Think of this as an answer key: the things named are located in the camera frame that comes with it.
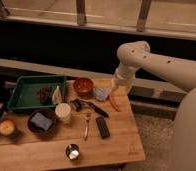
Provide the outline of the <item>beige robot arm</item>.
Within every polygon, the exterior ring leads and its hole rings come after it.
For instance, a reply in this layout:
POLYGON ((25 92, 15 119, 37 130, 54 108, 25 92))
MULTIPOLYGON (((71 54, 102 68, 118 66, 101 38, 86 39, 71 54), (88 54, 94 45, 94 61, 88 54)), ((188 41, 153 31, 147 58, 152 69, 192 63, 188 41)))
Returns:
POLYGON ((167 171, 196 171, 196 61, 151 53, 146 41, 120 45, 117 57, 113 90, 131 87, 142 68, 187 92, 176 113, 167 171))

